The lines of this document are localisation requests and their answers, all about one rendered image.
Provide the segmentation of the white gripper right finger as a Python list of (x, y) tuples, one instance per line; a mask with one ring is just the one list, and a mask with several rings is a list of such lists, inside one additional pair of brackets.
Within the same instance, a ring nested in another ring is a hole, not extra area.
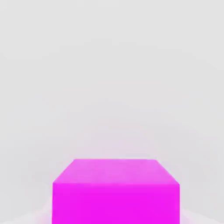
[(203, 216), (201, 214), (181, 209), (180, 224), (221, 224), (221, 223), (214, 219)]

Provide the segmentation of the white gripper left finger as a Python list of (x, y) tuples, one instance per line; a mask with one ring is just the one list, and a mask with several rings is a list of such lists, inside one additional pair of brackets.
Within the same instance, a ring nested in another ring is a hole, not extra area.
[(52, 203), (48, 201), (40, 210), (5, 221), (3, 224), (52, 224)]

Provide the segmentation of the small magenta cube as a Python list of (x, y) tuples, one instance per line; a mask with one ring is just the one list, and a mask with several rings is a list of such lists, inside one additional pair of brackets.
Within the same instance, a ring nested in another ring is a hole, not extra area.
[(75, 159), (52, 184), (52, 224), (180, 224), (180, 185), (152, 159)]

